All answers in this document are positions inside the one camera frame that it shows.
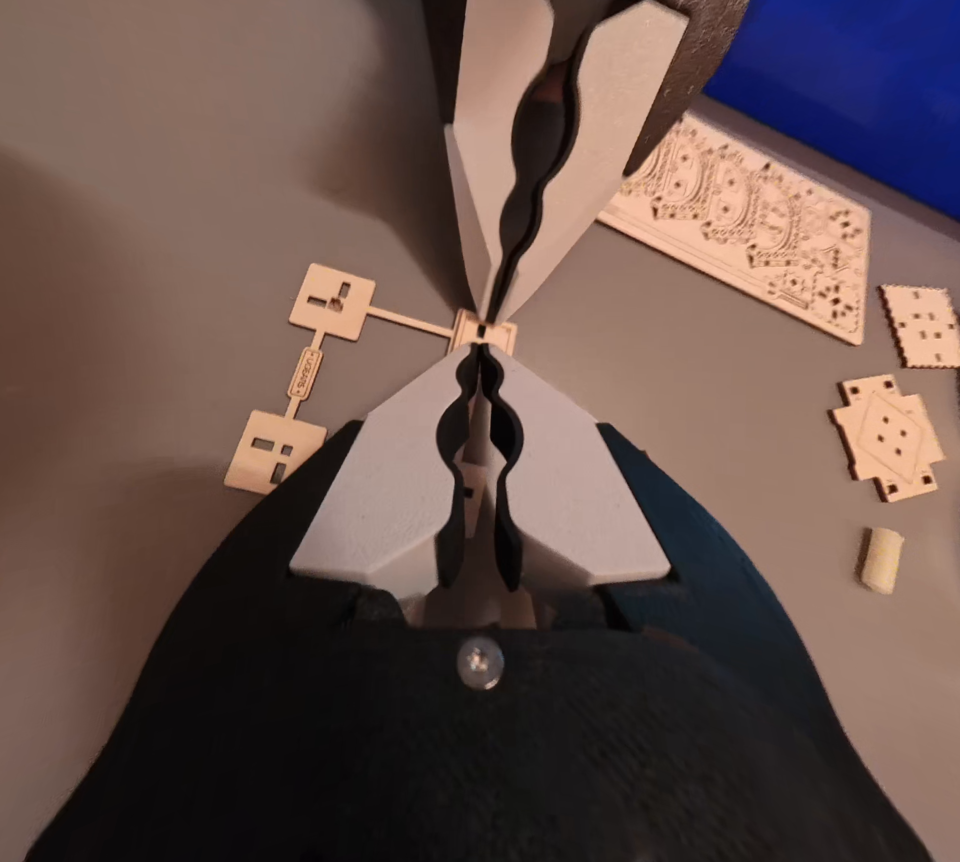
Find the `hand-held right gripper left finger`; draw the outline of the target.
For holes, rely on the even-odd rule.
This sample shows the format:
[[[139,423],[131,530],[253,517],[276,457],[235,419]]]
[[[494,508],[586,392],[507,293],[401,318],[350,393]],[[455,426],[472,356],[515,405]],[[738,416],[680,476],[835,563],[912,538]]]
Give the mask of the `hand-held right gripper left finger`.
[[[479,345],[455,349],[372,410],[294,553],[294,574],[385,592],[449,588],[463,565]]]

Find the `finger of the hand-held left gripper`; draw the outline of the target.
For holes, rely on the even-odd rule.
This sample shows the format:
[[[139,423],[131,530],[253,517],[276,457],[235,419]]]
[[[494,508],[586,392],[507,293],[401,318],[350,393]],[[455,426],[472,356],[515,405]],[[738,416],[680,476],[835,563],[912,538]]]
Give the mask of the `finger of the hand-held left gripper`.
[[[476,316],[496,320],[503,266],[529,226],[557,119],[530,100],[545,75],[549,0],[465,0],[453,110],[443,139]]]
[[[688,24],[688,16],[643,0],[606,18],[585,40],[568,84],[570,139],[535,190],[532,240],[511,265],[496,304],[499,321],[537,292],[618,193]]]

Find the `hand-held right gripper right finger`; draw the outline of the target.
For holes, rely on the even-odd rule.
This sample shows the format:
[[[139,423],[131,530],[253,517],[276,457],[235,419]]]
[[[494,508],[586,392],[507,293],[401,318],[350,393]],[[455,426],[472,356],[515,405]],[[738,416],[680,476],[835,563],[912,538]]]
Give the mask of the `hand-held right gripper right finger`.
[[[497,569],[511,592],[660,580],[670,563],[600,423],[502,349],[478,350]]]

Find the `wooden frame with four squares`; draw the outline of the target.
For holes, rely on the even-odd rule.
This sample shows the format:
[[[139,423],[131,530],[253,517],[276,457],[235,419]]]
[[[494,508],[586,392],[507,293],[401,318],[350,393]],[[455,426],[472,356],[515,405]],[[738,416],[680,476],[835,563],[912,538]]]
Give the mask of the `wooden frame with four squares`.
[[[254,410],[226,468],[222,483],[230,489],[268,496],[325,443],[328,429],[298,419],[314,388],[324,359],[323,342],[337,338],[357,342],[369,318],[443,338],[451,329],[405,316],[374,304],[377,284],[321,264],[311,264],[294,299],[289,324],[309,330],[313,338],[300,352],[282,413]]]

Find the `small engraved wooden square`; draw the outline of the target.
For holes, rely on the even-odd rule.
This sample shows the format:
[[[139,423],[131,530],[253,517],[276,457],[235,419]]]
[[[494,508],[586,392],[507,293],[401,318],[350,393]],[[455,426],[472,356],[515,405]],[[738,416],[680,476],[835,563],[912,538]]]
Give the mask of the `small engraved wooden square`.
[[[518,327],[508,321],[493,324],[476,316],[467,308],[458,310],[451,329],[447,353],[464,345],[492,345],[508,355],[514,354]]]

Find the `blue plastic bin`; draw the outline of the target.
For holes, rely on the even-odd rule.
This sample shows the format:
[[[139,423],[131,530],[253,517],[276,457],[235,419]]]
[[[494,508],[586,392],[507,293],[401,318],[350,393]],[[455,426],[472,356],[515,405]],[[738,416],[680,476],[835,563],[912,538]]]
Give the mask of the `blue plastic bin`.
[[[769,124],[958,133],[959,0],[750,0],[707,93]]]

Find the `laser-cut wooden puzzle sheet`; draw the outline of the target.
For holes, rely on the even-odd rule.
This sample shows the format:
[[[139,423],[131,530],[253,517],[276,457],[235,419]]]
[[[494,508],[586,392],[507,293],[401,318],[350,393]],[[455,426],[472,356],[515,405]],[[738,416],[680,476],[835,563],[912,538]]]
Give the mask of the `laser-cut wooden puzzle sheet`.
[[[842,342],[863,343],[870,211],[693,114],[597,220]]]

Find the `cross-shaped wooden panel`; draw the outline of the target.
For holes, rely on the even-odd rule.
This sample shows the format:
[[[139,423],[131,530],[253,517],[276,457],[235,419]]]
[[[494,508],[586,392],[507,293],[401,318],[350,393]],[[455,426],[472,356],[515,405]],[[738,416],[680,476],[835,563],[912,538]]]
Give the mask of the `cross-shaped wooden panel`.
[[[891,374],[838,385],[844,404],[829,411],[855,481],[870,481],[880,499],[895,503],[938,490],[933,467],[945,460],[927,405],[903,393]]]

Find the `pale wax cylinder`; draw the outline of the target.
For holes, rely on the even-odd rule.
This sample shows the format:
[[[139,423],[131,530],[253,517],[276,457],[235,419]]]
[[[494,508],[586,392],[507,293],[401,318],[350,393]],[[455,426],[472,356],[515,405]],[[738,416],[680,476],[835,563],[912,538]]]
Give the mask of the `pale wax cylinder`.
[[[858,569],[860,585],[875,594],[892,595],[905,546],[904,537],[894,530],[871,528],[866,535]]]

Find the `toothed wooden square panel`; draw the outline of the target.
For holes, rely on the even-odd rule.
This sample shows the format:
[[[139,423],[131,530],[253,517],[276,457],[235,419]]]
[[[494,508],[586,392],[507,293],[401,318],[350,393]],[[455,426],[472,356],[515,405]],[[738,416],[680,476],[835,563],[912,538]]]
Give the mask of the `toothed wooden square panel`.
[[[878,292],[905,368],[959,368],[958,316],[948,289],[882,284]]]

